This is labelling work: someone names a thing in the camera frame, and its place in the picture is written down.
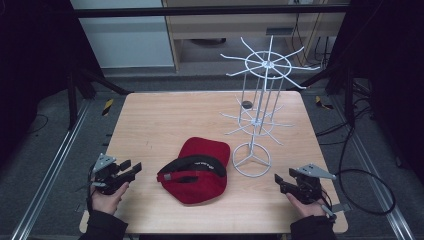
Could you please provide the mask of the black yellow striped tape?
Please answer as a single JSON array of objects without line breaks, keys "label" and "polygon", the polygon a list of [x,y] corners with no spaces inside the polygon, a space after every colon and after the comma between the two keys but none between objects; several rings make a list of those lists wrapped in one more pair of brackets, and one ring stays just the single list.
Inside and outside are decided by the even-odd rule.
[{"label": "black yellow striped tape", "polygon": [[111,109],[111,107],[113,105],[113,102],[114,102],[114,99],[112,99],[112,98],[111,99],[108,99],[106,101],[106,103],[104,105],[104,108],[102,110],[102,113],[101,113],[102,116],[107,116],[108,115],[108,113],[109,113],[109,111],[110,111],[110,109]]},{"label": "black yellow striped tape", "polygon": [[327,110],[334,109],[333,105],[331,105],[331,104],[324,104],[319,96],[315,96],[315,105],[317,107],[320,107],[320,108],[323,108],[323,109],[327,109]]}]

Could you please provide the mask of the red and black cap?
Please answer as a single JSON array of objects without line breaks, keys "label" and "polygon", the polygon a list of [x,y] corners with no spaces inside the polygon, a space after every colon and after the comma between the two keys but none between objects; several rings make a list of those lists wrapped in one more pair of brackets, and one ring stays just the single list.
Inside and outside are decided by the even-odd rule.
[{"label": "red and black cap", "polygon": [[157,173],[157,181],[182,204],[200,204],[219,197],[227,186],[230,146],[191,137],[178,157]]}]

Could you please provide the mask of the person's right hand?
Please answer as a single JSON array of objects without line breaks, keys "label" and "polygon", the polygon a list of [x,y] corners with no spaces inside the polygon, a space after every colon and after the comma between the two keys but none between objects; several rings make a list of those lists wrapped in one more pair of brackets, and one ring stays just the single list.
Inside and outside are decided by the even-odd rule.
[{"label": "person's right hand", "polygon": [[294,195],[287,193],[286,197],[294,209],[298,212],[301,218],[310,216],[326,216],[327,213],[324,211],[322,206],[324,202],[322,199],[315,201],[311,204],[303,204]]}]

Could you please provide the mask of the black metal stand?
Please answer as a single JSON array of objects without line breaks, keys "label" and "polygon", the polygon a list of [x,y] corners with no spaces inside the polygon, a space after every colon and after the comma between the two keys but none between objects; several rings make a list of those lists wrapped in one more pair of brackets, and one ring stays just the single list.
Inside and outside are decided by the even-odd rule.
[{"label": "black metal stand", "polygon": [[354,104],[353,104],[353,72],[348,64],[341,62],[328,66],[325,70],[313,75],[306,81],[300,83],[301,87],[309,87],[322,79],[327,79],[325,92],[330,95],[338,94],[344,90],[344,117],[347,123],[355,126]]},{"label": "black metal stand", "polygon": [[93,99],[96,96],[96,90],[94,89],[92,82],[99,83],[119,95],[130,94],[129,90],[121,88],[120,86],[108,81],[104,76],[97,75],[87,69],[71,70],[67,76],[69,130],[72,130],[76,126],[78,120],[76,91],[79,91],[84,99]]}]

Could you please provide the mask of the dark curtain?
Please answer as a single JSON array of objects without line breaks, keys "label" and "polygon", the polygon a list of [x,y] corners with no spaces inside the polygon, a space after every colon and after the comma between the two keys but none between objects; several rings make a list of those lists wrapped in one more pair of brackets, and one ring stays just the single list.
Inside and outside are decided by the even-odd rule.
[{"label": "dark curtain", "polygon": [[350,0],[332,50],[371,82],[371,103],[401,160],[424,184],[424,0]]},{"label": "dark curtain", "polygon": [[0,169],[67,74],[102,70],[70,0],[0,0]]}]

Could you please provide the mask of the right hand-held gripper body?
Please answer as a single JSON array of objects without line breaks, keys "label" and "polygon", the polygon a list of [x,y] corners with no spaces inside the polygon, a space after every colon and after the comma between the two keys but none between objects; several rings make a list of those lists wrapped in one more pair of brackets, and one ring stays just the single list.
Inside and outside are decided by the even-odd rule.
[{"label": "right hand-held gripper body", "polygon": [[329,195],[323,190],[321,179],[336,180],[337,177],[328,171],[314,165],[307,164],[297,169],[301,175],[294,178],[296,183],[288,183],[290,194],[294,195],[303,204],[311,204],[320,199],[323,200],[322,208],[327,213],[331,221],[337,219],[338,212],[351,211],[352,207],[349,204],[333,205]]}]

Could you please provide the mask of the person's left hand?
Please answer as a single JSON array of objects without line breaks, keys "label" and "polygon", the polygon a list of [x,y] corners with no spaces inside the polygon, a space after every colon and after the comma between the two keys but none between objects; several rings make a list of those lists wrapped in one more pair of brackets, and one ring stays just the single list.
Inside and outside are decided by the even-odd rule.
[{"label": "person's left hand", "polygon": [[117,211],[120,201],[122,200],[122,196],[125,194],[128,188],[129,183],[125,182],[112,195],[105,195],[101,192],[98,192],[95,187],[92,187],[90,193],[92,209],[109,215],[114,215]]}]

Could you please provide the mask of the black horizontal bar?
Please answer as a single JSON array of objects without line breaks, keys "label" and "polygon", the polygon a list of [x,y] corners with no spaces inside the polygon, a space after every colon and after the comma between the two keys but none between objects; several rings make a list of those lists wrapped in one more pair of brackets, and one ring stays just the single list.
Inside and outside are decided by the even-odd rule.
[{"label": "black horizontal bar", "polygon": [[153,17],[153,16],[202,16],[243,14],[289,14],[289,13],[339,13],[346,12],[349,4],[306,5],[249,5],[249,6],[192,6],[120,9],[78,9],[78,18],[101,17]]}]

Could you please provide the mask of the wooden shelf unit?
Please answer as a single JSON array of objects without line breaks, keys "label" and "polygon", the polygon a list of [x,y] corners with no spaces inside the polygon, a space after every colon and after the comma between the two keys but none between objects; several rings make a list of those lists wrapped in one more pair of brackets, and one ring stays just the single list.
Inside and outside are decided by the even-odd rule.
[{"label": "wooden shelf unit", "polygon": [[[162,0],[165,7],[347,4],[350,0]],[[167,16],[165,18],[174,65],[180,67],[183,42],[190,39],[239,37],[282,38],[290,50],[301,48],[295,59],[304,64],[319,37],[335,37],[345,14],[289,13],[247,15]]]}]

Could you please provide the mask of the metal floor rail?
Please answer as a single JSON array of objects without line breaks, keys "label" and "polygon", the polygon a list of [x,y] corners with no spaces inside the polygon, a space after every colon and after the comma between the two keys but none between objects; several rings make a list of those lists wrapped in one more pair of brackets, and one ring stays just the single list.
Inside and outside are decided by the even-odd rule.
[{"label": "metal floor rail", "polygon": [[[374,196],[378,201],[381,211],[365,211],[364,207],[357,207],[357,209],[365,211],[366,213],[373,216],[386,217],[397,240],[417,240],[412,230],[410,229],[405,217],[403,216],[401,210],[397,206],[397,200],[395,198],[393,190],[378,173],[377,168],[371,161],[370,155],[365,150],[365,146],[362,140],[360,139],[359,135],[355,133],[355,128],[351,127],[347,123],[347,120],[344,117],[344,107],[342,106],[341,100],[333,96],[330,97],[330,100],[334,104],[335,111],[343,121],[342,129],[346,131],[346,138],[343,141],[342,153],[340,155],[337,167],[337,172],[339,173],[338,179],[341,180],[343,173],[348,172],[357,172],[364,174],[365,177],[368,179],[368,182],[371,186]],[[357,159],[359,161],[359,164],[361,165],[360,169],[343,168],[345,151],[349,144],[353,146],[353,150],[357,155]]]},{"label": "metal floor rail", "polygon": [[74,141],[84,123],[87,111],[91,106],[91,100],[83,100],[77,112],[77,120],[74,126],[66,132],[47,172],[45,173],[36,193],[34,194],[25,214],[14,229],[10,240],[27,240],[29,234],[38,219],[43,206],[51,192],[51,189],[61,171],[61,168],[71,150]]}]

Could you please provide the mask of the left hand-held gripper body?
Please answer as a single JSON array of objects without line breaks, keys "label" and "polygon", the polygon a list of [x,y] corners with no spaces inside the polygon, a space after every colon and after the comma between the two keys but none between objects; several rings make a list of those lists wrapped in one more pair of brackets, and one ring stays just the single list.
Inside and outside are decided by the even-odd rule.
[{"label": "left hand-held gripper body", "polygon": [[101,153],[92,167],[94,179],[91,184],[102,194],[112,195],[125,182],[126,174],[119,170],[116,158]]}]

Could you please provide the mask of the white cabinet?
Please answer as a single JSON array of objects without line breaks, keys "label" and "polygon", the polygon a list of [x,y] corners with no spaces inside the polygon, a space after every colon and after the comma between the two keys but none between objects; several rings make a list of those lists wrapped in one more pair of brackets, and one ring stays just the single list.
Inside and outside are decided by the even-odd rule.
[{"label": "white cabinet", "polygon": [[[162,7],[162,0],[71,0],[75,10]],[[173,67],[165,18],[81,18],[102,69]]]}]

